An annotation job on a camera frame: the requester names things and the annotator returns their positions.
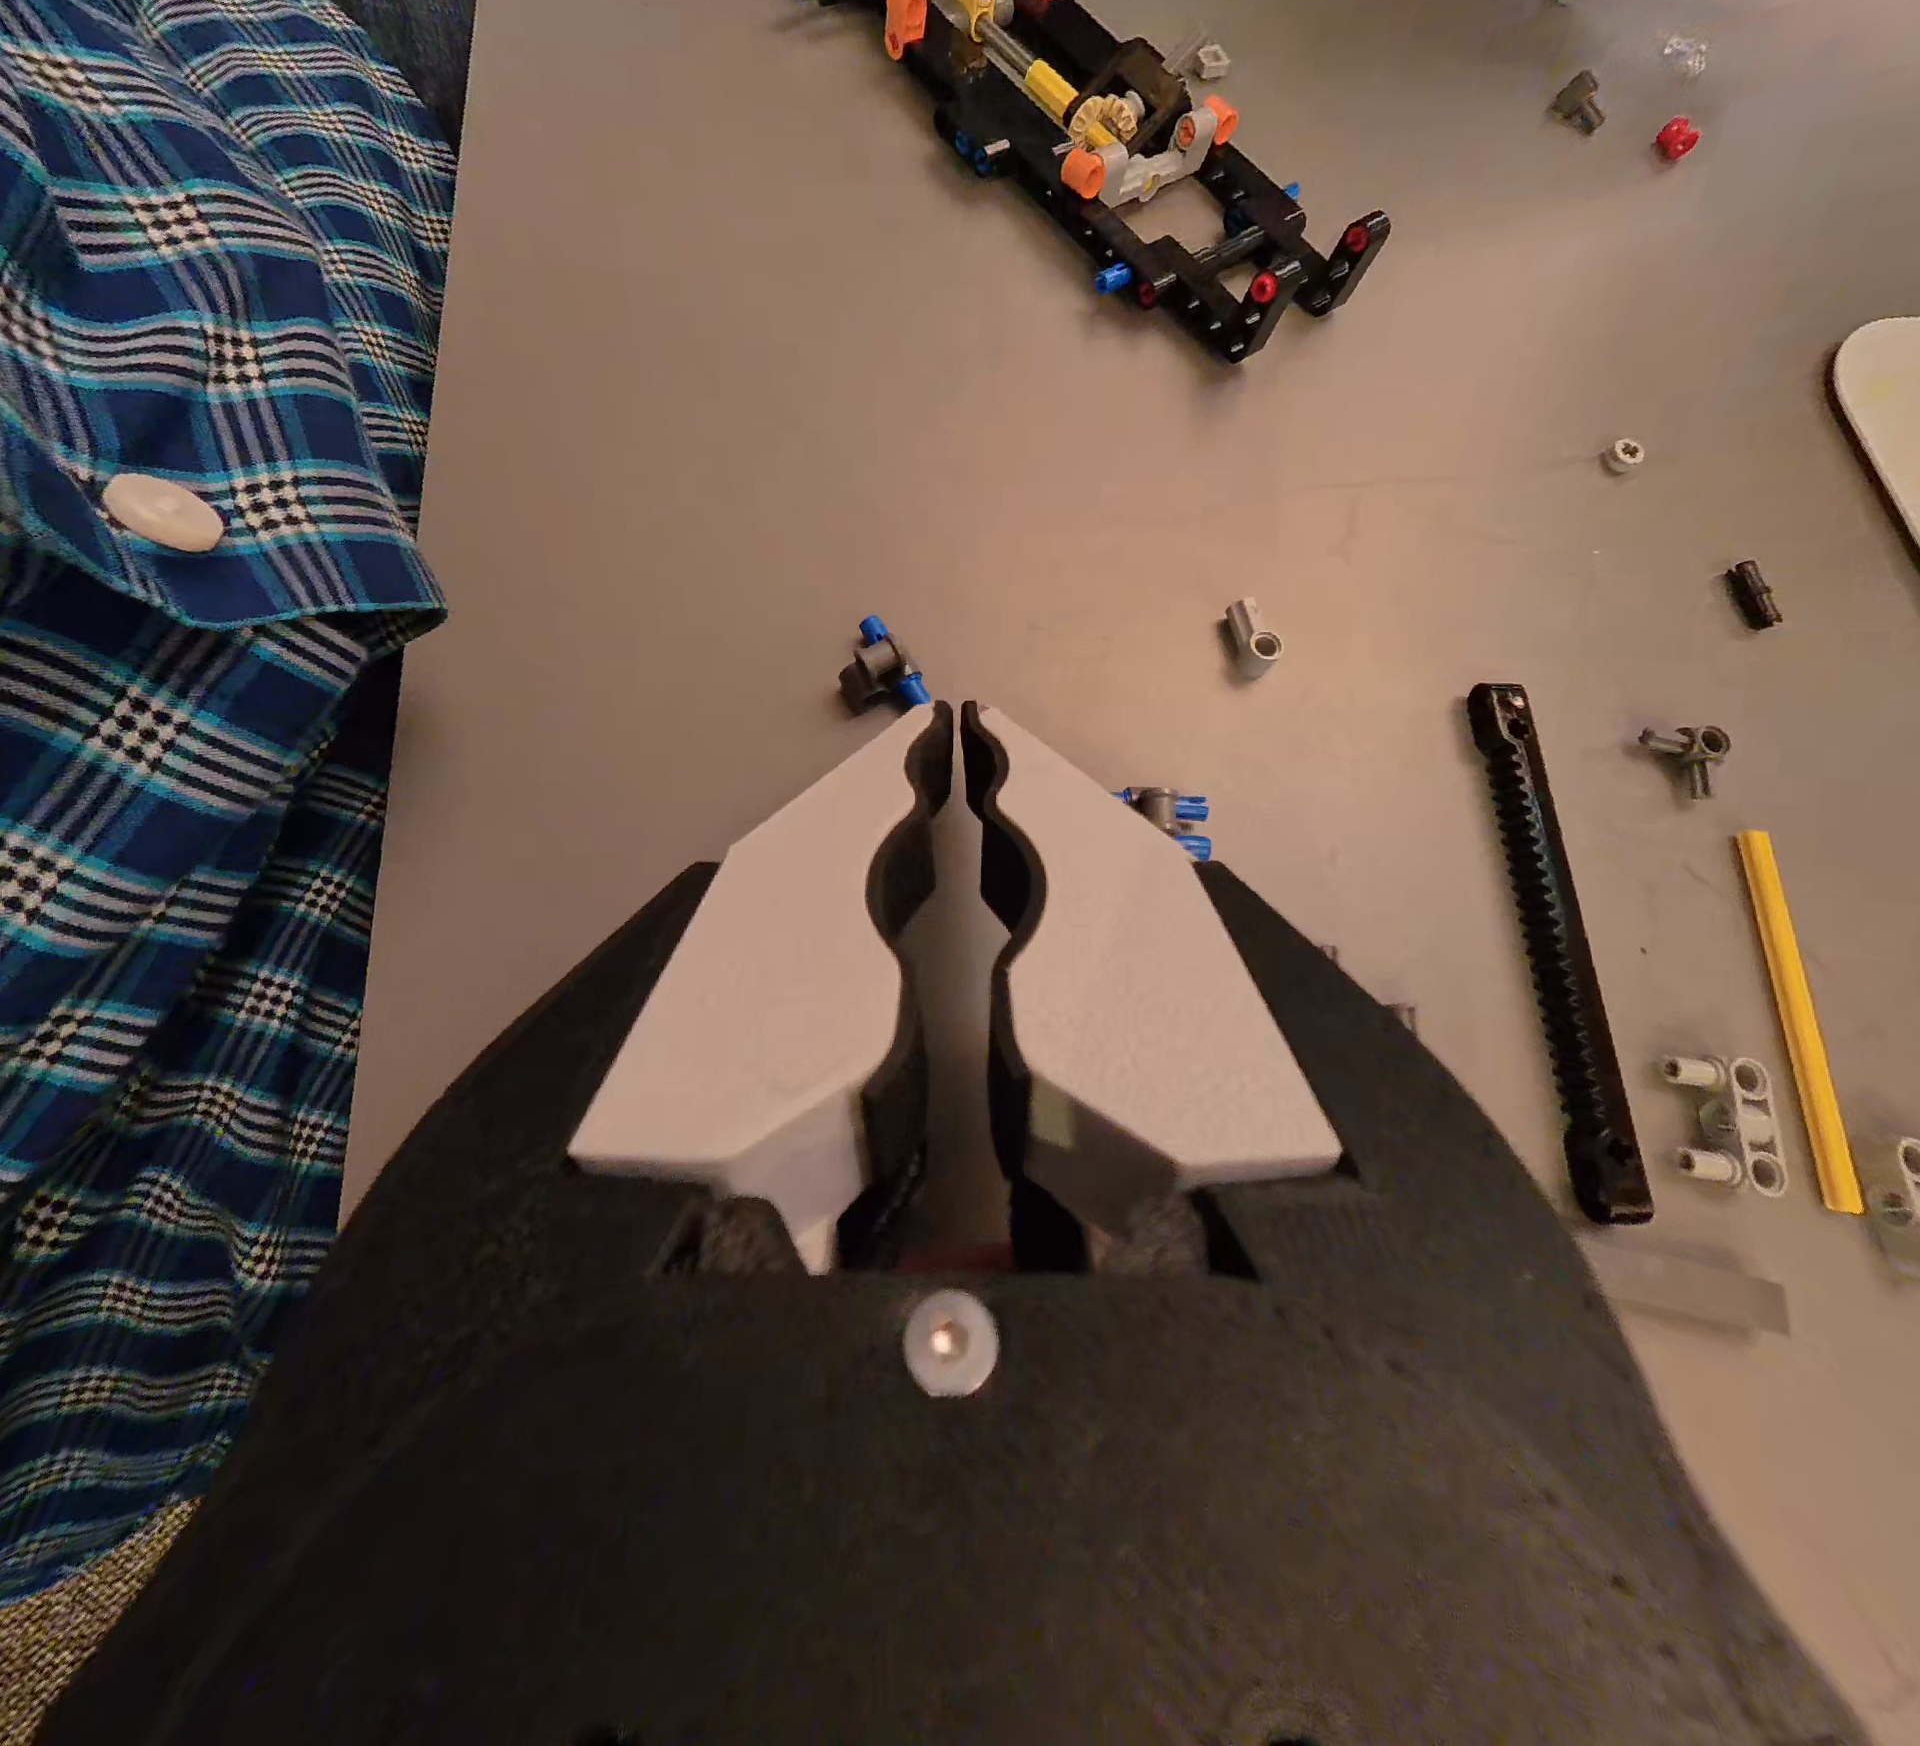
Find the light grey lego connector block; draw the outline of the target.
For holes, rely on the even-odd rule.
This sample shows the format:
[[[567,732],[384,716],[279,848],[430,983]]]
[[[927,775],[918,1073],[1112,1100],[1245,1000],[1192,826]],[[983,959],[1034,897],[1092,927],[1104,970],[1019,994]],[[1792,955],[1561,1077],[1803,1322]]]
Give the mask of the light grey lego connector block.
[[[1886,1268],[1918,1287],[1918,1137],[1870,1134],[1855,1149],[1863,1221]]]

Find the grey connector with blue pins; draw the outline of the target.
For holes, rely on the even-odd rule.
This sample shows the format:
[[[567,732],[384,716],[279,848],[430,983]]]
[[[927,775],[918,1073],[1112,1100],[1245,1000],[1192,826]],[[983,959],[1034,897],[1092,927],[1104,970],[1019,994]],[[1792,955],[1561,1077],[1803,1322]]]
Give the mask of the grey connector with blue pins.
[[[1209,799],[1155,786],[1118,788],[1112,796],[1179,847],[1194,864],[1212,861],[1213,847],[1206,833]]]

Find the yellow lego axle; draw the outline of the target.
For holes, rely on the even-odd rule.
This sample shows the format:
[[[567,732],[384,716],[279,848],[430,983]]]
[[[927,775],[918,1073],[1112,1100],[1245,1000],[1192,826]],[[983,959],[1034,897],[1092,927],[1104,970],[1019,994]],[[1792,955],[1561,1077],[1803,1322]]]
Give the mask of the yellow lego axle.
[[[1820,1203],[1835,1215],[1863,1216],[1859,1170],[1834,1086],[1812,980],[1774,842],[1763,831],[1743,828],[1734,836],[1734,847],[1788,1052]]]

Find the grey connector with blue pin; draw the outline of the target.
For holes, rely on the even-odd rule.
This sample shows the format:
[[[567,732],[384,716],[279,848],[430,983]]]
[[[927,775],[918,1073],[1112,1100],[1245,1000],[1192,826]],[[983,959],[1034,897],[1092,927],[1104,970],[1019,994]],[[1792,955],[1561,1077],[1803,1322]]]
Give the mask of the grey connector with blue pin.
[[[911,711],[933,703],[920,663],[879,617],[862,617],[855,635],[854,655],[835,678],[840,701],[851,716],[883,705]]]

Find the blue plaid shirt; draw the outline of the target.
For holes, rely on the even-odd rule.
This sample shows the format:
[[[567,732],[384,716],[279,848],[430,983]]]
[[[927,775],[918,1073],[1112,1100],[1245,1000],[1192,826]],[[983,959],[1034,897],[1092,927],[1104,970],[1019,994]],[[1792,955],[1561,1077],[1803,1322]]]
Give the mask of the blue plaid shirt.
[[[332,0],[3,0],[3,1603],[204,1495],[339,1207],[457,153]]]

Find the dark grey cross connector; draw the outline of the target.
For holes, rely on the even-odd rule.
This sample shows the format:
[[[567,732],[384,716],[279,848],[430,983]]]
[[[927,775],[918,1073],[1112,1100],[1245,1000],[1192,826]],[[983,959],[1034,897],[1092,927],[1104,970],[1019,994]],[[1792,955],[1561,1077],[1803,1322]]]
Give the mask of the dark grey cross connector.
[[[1716,796],[1716,771],[1732,753],[1730,735],[1716,724],[1643,727],[1638,744],[1676,772],[1691,802]]]

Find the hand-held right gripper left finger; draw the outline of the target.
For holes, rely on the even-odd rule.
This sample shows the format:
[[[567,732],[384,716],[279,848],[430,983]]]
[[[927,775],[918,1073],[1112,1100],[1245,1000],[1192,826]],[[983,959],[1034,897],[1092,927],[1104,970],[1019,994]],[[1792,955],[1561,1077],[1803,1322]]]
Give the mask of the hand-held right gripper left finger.
[[[899,937],[933,890],[947,703],[918,705],[735,841],[572,1134],[589,1175],[779,1215],[834,1270],[862,1201],[924,1156],[925,1046]]]

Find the light grey connector with pins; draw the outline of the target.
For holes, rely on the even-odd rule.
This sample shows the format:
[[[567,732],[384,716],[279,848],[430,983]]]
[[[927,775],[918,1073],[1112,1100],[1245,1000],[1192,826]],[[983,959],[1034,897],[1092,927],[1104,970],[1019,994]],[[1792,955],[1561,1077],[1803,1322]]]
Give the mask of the light grey connector with pins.
[[[1658,1063],[1658,1077],[1691,1099],[1693,1132],[1669,1158],[1679,1178],[1750,1191],[1768,1203],[1788,1194],[1788,1156],[1763,1063],[1751,1057],[1666,1054]]]

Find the black lego rack beam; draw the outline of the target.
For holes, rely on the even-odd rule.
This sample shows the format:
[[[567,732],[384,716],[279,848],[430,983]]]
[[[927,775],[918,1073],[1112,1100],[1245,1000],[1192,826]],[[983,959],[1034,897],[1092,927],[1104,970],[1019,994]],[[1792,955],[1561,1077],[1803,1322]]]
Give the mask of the black lego rack beam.
[[[1543,1030],[1573,1205],[1594,1227],[1647,1227],[1655,1211],[1647,1167],[1523,686],[1472,686],[1465,722]]]

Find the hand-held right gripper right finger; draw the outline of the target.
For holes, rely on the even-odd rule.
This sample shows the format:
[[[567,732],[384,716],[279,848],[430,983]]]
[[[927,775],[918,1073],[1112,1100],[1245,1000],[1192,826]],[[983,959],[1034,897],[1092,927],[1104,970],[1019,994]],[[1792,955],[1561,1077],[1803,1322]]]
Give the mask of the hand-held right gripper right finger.
[[[1092,1239],[1192,1194],[1319,1181],[1341,1142],[1194,863],[1005,711],[965,703],[989,972],[988,1115],[1013,1262],[1079,1273]]]

